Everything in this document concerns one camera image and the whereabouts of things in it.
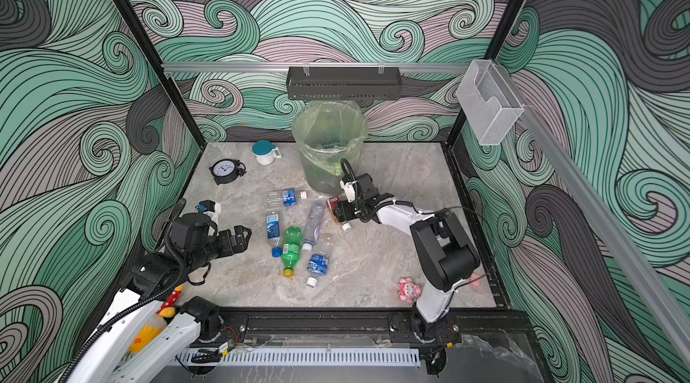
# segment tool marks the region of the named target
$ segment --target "green plastic bottle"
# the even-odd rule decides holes
[[[283,242],[283,254],[280,259],[283,261],[283,276],[291,277],[293,269],[298,264],[299,251],[302,249],[302,230],[291,225],[285,231],[285,241]]]

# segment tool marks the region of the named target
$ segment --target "blue bottle cap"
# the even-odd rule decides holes
[[[273,144],[267,140],[260,140],[252,146],[254,155],[266,155],[273,150]]]

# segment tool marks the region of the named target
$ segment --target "marble tabletop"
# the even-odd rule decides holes
[[[331,237],[331,265],[316,288],[308,287],[306,264],[311,256],[303,252],[295,276],[283,277],[280,259],[271,256],[266,242],[267,191],[284,188],[306,190],[308,198],[297,206],[280,208],[280,227],[302,227],[315,199],[325,200],[309,188],[304,178],[296,143],[277,143],[281,159],[268,166],[254,160],[252,143],[210,143],[184,193],[185,212],[194,210],[199,201],[210,199],[221,204],[219,228],[244,225],[252,230],[246,252],[216,259],[202,286],[185,284],[180,301],[199,295],[220,306],[243,307],[397,307],[407,306],[397,296],[398,280],[412,277],[424,283],[422,268],[409,235],[375,222],[350,222],[350,232],[343,232],[330,214],[324,217],[321,235]],[[247,173],[229,184],[216,185],[209,167],[223,158],[239,159]],[[419,209],[438,210],[460,205],[450,172],[438,143],[366,143],[357,174],[369,173],[379,192],[390,192],[402,200],[413,201]],[[455,210],[465,229],[461,210]],[[475,273],[481,275],[483,268]],[[464,286],[453,297],[454,307],[494,307],[496,303],[487,284]]]

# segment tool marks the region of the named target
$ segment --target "clock face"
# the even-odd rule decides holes
[[[213,174],[217,177],[226,177],[235,169],[235,163],[230,160],[221,160],[213,166]]]

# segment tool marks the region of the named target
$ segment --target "pink toy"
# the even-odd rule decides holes
[[[414,284],[411,277],[401,278],[397,284],[400,286],[398,295],[401,301],[411,304],[413,300],[422,296],[422,287]]]

